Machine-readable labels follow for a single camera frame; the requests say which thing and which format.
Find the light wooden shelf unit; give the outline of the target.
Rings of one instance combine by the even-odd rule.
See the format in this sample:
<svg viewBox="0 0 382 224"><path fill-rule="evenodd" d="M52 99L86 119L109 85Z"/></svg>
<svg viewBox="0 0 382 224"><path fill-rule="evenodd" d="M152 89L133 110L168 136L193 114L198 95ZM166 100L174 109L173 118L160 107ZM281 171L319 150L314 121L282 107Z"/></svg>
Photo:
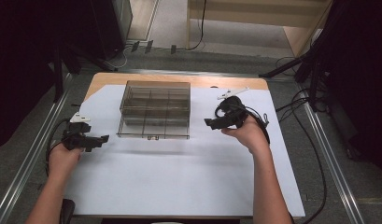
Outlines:
<svg viewBox="0 0 382 224"><path fill-rule="evenodd" d="M191 19L282 26L295 57L308 49L317 29L322 29L333 0L187 0L187 46Z"/></svg>

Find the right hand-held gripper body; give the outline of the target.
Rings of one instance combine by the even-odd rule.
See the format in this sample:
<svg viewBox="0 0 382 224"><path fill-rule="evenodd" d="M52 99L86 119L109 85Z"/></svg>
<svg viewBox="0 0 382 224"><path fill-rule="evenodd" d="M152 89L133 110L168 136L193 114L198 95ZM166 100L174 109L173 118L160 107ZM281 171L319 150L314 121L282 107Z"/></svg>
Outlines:
<svg viewBox="0 0 382 224"><path fill-rule="evenodd" d="M247 90L248 87L238 90L227 90L219 96L218 99L221 100L221 103L215 109L215 117L217 119L221 118L223 124L232 124L240 128L247 118L248 112L237 94Z"/></svg>

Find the dark curtain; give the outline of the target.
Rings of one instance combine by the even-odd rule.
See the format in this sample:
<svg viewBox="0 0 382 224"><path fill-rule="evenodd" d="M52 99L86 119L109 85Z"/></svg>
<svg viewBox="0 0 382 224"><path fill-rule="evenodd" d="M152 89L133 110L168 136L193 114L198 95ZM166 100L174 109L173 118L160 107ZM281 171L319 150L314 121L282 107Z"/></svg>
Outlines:
<svg viewBox="0 0 382 224"><path fill-rule="evenodd" d="M333 0L330 24L331 115L350 157L382 170L382 0Z"/></svg>
<svg viewBox="0 0 382 224"><path fill-rule="evenodd" d="M54 88L53 47L79 0L0 0L0 146Z"/></svg>

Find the silver metal floor rail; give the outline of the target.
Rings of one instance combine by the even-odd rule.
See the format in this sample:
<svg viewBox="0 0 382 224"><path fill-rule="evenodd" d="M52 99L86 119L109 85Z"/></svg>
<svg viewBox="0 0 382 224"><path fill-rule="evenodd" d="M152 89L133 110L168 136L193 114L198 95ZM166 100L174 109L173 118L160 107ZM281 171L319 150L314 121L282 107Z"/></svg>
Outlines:
<svg viewBox="0 0 382 224"><path fill-rule="evenodd" d="M311 122L311 126L315 132L315 136L322 150L322 154L324 155L324 159L330 170L332 180L346 209L350 223L365 224L357 200L354 197L354 194L347 182L347 179L345 178L341 166L335 157L330 141L328 140L328 137L324 132L324 129L319 120L318 114L312 110L310 105L306 105L304 108Z"/></svg>
<svg viewBox="0 0 382 224"><path fill-rule="evenodd" d="M0 224L6 224L14 205L20 198L21 192L35 167L36 161L42 152L44 145L47 144L50 131L62 111L69 89L75 77L76 75L70 73L65 75L63 95L51 106L48 115L43 120L41 128L38 130L33 144L30 146L18 172L13 178L2 202L0 203Z"/></svg>

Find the person's right hand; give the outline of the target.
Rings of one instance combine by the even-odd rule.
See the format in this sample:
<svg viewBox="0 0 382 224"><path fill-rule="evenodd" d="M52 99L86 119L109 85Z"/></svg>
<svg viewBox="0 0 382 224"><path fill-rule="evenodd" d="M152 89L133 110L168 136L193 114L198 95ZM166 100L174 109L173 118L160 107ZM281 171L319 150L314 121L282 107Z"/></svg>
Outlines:
<svg viewBox="0 0 382 224"><path fill-rule="evenodd" d="M238 129L223 128L223 134L236 138L253 156L261 156L269 151L269 144L257 121L248 116Z"/></svg>

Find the black cabinet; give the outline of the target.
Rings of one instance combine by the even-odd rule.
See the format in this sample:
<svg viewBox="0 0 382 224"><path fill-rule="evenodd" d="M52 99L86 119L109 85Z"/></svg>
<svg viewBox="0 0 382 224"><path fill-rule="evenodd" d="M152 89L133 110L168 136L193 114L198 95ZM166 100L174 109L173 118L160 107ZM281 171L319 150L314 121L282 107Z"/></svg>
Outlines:
<svg viewBox="0 0 382 224"><path fill-rule="evenodd" d="M133 20L130 0L92 0L98 34L98 55L110 59L124 50Z"/></svg>

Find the black chair part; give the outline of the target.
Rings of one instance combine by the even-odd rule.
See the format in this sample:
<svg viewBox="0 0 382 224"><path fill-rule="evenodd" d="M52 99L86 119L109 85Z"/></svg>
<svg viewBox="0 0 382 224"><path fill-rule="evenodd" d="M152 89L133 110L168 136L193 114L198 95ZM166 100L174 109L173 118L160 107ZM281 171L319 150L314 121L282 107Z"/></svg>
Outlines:
<svg viewBox="0 0 382 224"><path fill-rule="evenodd" d="M71 218L75 211L76 204L69 199L63 199L61 213L60 213L60 224L70 224Z"/></svg>

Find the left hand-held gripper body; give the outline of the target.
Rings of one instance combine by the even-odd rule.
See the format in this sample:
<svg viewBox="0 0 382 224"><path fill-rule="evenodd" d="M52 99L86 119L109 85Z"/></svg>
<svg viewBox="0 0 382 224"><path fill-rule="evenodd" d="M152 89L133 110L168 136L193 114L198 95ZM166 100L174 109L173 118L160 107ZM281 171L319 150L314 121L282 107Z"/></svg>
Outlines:
<svg viewBox="0 0 382 224"><path fill-rule="evenodd" d="M66 122L65 129L63 131L62 142L64 146L71 150L74 148L85 148L85 147L97 147L97 142L95 137L86 136L92 126L88 124L89 118L81 116L78 112Z"/></svg>

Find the clear plastic compartment box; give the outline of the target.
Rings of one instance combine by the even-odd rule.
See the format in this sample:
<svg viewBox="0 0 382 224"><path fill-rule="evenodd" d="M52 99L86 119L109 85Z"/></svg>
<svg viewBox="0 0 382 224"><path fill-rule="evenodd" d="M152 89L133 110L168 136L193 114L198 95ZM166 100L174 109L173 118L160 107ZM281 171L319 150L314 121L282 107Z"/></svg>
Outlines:
<svg viewBox="0 0 382 224"><path fill-rule="evenodd" d="M119 137L189 139L189 82L129 80L120 103Z"/></svg>

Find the white table sheet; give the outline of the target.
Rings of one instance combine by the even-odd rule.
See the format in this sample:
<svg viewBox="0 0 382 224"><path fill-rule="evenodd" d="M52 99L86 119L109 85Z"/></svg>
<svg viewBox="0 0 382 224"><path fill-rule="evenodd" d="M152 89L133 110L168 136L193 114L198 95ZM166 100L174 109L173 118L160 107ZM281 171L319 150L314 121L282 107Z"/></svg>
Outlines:
<svg viewBox="0 0 382 224"><path fill-rule="evenodd" d="M107 135L82 154L66 189L84 217L251 217L253 160L238 141L211 130L224 93L191 90L190 136L147 140L119 137L121 85L106 85L83 102L93 135Z"/></svg>

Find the person's left hand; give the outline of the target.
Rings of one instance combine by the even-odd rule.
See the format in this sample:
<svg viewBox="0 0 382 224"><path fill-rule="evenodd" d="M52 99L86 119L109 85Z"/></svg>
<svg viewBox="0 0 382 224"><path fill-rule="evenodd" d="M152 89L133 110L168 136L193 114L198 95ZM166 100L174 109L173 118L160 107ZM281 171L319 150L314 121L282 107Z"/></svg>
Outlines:
<svg viewBox="0 0 382 224"><path fill-rule="evenodd" d="M55 146L50 152L50 176L67 179L78 164L82 152L82 148L69 150L63 144Z"/></svg>

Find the black metal stand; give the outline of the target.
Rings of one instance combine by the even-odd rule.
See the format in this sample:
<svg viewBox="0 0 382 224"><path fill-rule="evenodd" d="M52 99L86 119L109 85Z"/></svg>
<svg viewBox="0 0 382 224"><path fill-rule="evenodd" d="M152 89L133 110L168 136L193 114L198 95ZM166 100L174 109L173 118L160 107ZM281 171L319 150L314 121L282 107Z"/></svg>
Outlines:
<svg viewBox="0 0 382 224"><path fill-rule="evenodd" d="M53 73L55 87L54 103L57 103L64 95L62 63L64 63L70 73L78 74L81 66L78 62L77 55L85 58L87 61L98 66L103 71L110 71L110 68L105 63L102 63L97 58L91 56L91 54L85 50L65 42L56 43L53 47Z"/></svg>

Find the black tripod stand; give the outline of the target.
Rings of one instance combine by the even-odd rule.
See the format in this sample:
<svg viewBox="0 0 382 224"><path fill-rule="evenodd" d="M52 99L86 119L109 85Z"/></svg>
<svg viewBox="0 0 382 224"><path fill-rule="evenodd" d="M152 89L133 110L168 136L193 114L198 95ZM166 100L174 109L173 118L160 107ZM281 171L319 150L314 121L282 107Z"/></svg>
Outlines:
<svg viewBox="0 0 382 224"><path fill-rule="evenodd" d="M329 37L334 29L337 19L340 14L335 9L337 6L337 0L329 0L329 11L327 13L328 18L325 25L316 38L316 40L311 44L310 49L302 54L301 56L284 63L278 68L260 75L260 77L271 78L286 70L293 68L295 65L299 65L298 70L295 73L294 79L297 83L303 83L308 77L311 78L310 86L308 91L308 103L314 111L317 110L317 91L318 91L318 79L323 74L323 56L326 54L326 47L328 46Z"/></svg>

